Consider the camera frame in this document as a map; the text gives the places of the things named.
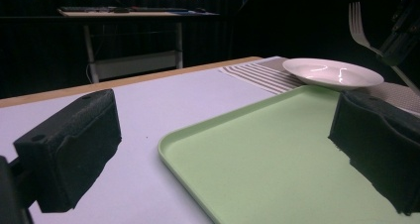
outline fork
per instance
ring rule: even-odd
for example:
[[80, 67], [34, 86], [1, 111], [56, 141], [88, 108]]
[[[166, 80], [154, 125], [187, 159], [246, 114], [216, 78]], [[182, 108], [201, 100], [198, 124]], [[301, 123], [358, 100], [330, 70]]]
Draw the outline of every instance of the fork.
[[349, 4], [349, 27], [350, 33], [352, 34], [353, 40], [358, 44], [370, 49], [376, 54], [383, 56], [383, 53], [372, 47], [367, 37], [365, 36], [364, 26], [362, 23], [362, 13], [361, 13], [361, 3], [351, 3]]

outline striped placemat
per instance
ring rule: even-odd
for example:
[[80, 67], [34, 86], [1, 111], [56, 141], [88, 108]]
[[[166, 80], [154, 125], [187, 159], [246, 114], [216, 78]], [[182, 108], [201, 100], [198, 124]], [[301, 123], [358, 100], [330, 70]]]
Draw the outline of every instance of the striped placemat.
[[266, 65], [261, 65], [264, 62], [282, 64], [280, 60], [257, 60], [251, 63], [220, 67], [219, 70], [274, 94], [284, 93], [304, 84], [287, 71], [279, 71]]

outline tray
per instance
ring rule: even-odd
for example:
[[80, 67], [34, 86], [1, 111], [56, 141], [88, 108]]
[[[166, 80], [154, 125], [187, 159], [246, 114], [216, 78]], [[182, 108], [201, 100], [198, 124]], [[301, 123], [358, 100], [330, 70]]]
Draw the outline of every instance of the tray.
[[215, 223], [420, 223], [328, 139], [339, 93], [301, 86], [163, 137], [163, 162]]

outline desk leg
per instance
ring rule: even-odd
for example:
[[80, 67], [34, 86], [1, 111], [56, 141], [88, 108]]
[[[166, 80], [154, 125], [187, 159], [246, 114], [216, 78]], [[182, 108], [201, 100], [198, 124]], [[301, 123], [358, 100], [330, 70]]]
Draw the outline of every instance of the desk leg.
[[86, 43], [86, 48], [87, 48], [87, 57], [89, 59], [90, 75], [92, 76], [92, 81], [94, 83], [97, 83], [97, 82], [99, 82], [99, 78], [98, 78], [98, 73], [96, 72], [95, 56], [93, 54], [92, 41], [90, 39], [89, 26], [87, 26], [87, 25], [83, 26], [83, 30], [84, 30], [84, 42]]
[[176, 23], [175, 27], [176, 27], [175, 65], [176, 65], [176, 68], [183, 68], [182, 23]]

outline black backdrop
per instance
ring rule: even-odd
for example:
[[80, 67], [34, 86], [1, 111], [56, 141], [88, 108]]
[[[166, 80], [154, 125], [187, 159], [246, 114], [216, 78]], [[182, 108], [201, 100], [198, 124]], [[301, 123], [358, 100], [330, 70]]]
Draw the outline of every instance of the black backdrop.
[[[400, 0], [248, 0], [245, 5], [243, 0], [0, 0], [0, 15], [52, 16], [60, 6], [202, 7], [230, 20], [184, 25], [185, 66], [243, 56], [321, 57], [356, 63], [378, 71], [386, 81], [402, 83], [372, 52], [352, 40], [348, 6], [354, 1], [362, 2], [367, 38], [379, 47], [390, 33], [390, 18]], [[130, 35], [166, 26], [103, 25], [92, 31]], [[81, 27], [1, 26], [0, 39], [1, 98], [89, 82]], [[100, 48], [99, 58], [130, 55], [131, 49], [148, 53], [169, 44], [171, 37], [165, 35], [94, 42]], [[418, 48], [402, 66], [412, 78], [419, 77]]]

